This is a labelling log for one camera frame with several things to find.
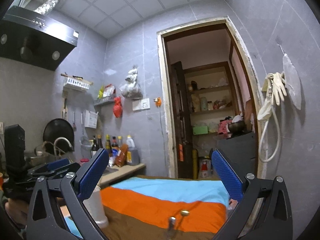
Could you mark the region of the white utensil holder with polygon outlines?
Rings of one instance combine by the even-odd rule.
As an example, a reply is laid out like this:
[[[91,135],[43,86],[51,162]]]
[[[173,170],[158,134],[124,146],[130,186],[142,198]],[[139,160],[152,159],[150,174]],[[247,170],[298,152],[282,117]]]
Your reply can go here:
[[[100,190],[101,188],[97,185],[91,196],[83,201],[83,204],[99,228],[104,229],[108,227],[109,222],[105,215]]]

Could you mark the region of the gold spoon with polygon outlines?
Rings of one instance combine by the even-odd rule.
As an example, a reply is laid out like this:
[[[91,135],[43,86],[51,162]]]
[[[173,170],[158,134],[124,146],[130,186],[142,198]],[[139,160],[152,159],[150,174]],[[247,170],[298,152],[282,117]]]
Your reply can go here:
[[[189,216],[189,211],[188,210],[181,210],[180,214],[178,215],[177,219],[176,219],[176,225],[175,225],[175,229],[178,230],[179,227],[181,226],[183,220],[185,217]]]

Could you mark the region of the small steel spoon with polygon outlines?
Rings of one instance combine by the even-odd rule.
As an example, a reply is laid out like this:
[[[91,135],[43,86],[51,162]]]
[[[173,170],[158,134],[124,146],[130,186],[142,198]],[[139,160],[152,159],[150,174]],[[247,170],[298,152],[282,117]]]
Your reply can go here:
[[[173,239],[175,235],[176,218],[174,216],[168,219],[167,239]]]

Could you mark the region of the pink sponge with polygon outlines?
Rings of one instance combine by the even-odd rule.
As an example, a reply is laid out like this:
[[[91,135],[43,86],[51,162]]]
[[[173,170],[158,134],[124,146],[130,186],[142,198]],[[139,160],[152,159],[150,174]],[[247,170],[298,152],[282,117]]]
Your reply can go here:
[[[82,165],[84,165],[84,164],[86,164],[86,163],[88,163],[89,162],[89,159],[87,159],[87,158],[82,158],[81,160],[80,160],[80,165],[82,166]]]

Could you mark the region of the dark soy sauce bottle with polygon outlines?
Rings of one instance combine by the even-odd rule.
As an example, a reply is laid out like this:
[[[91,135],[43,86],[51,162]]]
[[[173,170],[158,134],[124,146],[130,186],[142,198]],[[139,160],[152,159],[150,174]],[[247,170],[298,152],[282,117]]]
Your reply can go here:
[[[93,140],[92,140],[92,147],[91,147],[91,156],[93,157],[96,152],[99,150],[98,145],[97,145],[97,140],[95,135],[93,136]]]

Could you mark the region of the hanging mesh strainer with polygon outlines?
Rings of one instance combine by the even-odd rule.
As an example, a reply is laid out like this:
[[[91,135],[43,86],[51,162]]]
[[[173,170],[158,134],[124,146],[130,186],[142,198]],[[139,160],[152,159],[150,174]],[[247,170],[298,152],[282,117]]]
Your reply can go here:
[[[83,148],[89,148],[91,146],[91,143],[90,143],[88,137],[86,137],[84,135],[85,127],[84,127],[84,114],[83,113],[81,113],[81,129],[82,129],[82,136],[80,138],[80,145]]]

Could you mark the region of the red label sauce bottle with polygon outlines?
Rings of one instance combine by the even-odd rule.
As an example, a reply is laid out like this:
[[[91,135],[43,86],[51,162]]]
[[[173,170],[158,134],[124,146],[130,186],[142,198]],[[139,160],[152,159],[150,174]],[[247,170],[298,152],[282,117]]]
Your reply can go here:
[[[116,137],[112,137],[111,150],[113,155],[116,155],[119,151],[119,146],[118,146]]]

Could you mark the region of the black wok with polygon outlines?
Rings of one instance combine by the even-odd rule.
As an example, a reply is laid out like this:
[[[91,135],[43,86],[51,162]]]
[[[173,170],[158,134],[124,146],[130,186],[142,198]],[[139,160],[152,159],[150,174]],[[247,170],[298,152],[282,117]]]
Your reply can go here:
[[[71,124],[61,118],[53,119],[44,128],[43,142],[54,142],[58,137],[67,138],[74,147],[74,131]]]

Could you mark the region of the large oil jug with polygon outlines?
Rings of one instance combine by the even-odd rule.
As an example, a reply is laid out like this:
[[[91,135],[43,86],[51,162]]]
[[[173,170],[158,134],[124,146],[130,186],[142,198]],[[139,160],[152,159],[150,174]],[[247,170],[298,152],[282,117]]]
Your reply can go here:
[[[134,140],[130,135],[127,136],[126,144],[128,145],[126,163],[130,166],[136,166],[140,163],[138,150]]]

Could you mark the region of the grey plastic bag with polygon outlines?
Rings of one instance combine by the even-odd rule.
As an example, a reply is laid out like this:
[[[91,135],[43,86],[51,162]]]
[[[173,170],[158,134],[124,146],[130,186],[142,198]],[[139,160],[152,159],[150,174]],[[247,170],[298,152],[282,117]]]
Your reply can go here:
[[[140,100],[143,98],[141,87],[138,83],[138,67],[133,65],[132,69],[128,71],[125,77],[125,83],[120,87],[121,95],[130,100]]]

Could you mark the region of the black range hood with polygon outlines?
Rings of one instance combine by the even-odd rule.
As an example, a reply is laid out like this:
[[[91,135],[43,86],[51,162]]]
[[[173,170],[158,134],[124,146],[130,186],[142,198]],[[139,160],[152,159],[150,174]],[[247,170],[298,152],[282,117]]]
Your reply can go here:
[[[13,6],[1,20],[1,57],[55,71],[78,38],[78,31],[61,22]]]

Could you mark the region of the white wall basket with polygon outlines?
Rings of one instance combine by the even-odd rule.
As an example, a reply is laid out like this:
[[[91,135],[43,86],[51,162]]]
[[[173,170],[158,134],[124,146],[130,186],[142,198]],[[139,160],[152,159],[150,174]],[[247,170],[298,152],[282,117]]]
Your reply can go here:
[[[98,123],[98,113],[86,110],[85,111],[84,126],[86,128],[96,129],[97,123]]]

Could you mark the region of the grey wall shelf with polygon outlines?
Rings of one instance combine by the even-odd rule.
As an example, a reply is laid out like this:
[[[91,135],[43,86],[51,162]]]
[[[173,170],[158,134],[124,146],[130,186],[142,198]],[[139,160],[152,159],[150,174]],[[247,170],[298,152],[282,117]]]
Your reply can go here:
[[[116,98],[116,94],[112,94],[110,96],[102,97],[97,100],[94,100],[94,106],[103,106],[109,103],[114,103],[114,99]]]

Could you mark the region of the white wall socket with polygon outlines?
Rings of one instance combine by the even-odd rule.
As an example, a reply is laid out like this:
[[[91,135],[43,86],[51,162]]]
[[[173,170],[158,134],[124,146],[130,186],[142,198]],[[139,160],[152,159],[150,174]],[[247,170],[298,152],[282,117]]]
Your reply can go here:
[[[139,99],[132,102],[133,111],[142,111],[150,109],[150,99]]]

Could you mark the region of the white top wall rack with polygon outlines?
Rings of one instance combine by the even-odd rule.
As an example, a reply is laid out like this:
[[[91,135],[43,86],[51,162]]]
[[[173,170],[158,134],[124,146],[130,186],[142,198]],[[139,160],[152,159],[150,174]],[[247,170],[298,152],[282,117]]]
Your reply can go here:
[[[63,88],[66,89],[73,89],[77,91],[87,91],[93,85],[93,82],[84,80],[82,77],[79,76],[69,76],[67,74],[60,74],[64,77]]]

